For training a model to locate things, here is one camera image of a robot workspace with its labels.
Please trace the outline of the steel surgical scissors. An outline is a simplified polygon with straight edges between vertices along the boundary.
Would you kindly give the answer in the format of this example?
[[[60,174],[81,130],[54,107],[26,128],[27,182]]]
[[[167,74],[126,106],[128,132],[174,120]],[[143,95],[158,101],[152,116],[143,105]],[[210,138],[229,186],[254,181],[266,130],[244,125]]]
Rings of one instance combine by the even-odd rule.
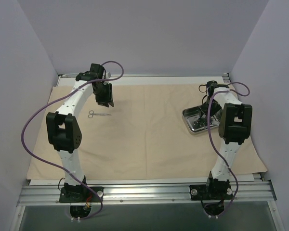
[[[111,114],[107,113],[95,113],[93,110],[88,112],[88,118],[93,118],[94,116],[111,116]]]

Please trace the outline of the stainless steel instrument tray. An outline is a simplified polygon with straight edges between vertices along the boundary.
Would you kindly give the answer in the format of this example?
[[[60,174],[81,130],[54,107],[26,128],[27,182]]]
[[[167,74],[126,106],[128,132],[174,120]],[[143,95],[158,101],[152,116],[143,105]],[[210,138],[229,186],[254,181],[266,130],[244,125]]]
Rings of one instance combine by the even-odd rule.
[[[203,128],[197,128],[194,126],[194,121],[197,118],[202,117],[202,116],[207,117],[208,106],[209,106],[208,104],[204,103],[203,105],[187,108],[182,111],[183,121],[187,127],[187,130],[192,135],[196,135],[196,134],[199,134],[208,130],[208,125]],[[214,105],[212,106],[212,109],[210,111],[210,117],[215,114],[220,114],[220,116],[222,115],[222,109],[220,106],[214,106]],[[217,128],[218,126],[219,126],[219,123],[210,122],[210,128]]]

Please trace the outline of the beige cloth wrap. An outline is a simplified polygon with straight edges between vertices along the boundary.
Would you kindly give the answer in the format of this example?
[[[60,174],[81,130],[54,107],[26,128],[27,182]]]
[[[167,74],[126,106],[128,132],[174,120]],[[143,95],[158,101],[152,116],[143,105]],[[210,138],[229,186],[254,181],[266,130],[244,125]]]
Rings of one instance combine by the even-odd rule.
[[[212,129],[192,135],[182,111],[201,104],[197,84],[113,86],[114,107],[91,96],[78,118],[81,168],[87,180],[207,177],[221,138]],[[88,118],[88,112],[111,116]]]

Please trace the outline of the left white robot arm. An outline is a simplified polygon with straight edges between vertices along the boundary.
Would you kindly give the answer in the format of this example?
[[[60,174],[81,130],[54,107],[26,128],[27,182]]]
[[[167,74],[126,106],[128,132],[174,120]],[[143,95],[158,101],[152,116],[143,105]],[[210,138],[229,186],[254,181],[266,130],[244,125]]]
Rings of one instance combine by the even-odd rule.
[[[54,112],[46,115],[48,141],[58,152],[65,173],[64,191],[77,202],[87,198],[85,175],[81,169],[78,148],[82,133],[77,118],[91,95],[98,105],[114,106],[112,84],[106,81],[106,70],[100,64],[91,64],[89,71],[79,73],[75,79],[71,95]]]

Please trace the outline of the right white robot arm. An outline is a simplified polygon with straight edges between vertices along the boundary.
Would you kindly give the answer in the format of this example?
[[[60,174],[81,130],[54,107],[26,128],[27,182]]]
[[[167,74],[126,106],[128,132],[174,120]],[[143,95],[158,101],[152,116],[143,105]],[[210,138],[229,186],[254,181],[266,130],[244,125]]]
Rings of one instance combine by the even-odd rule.
[[[233,91],[227,84],[209,81],[206,84],[207,102],[200,106],[201,118],[207,121],[210,142],[210,119],[217,112],[221,112],[218,128],[221,146],[217,150],[212,143],[218,158],[204,187],[205,195],[211,199],[227,193],[230,176],[233,175],[231,167],[235,156],[242,143],[250,136],[252,106],[239,101],[232,94]]]

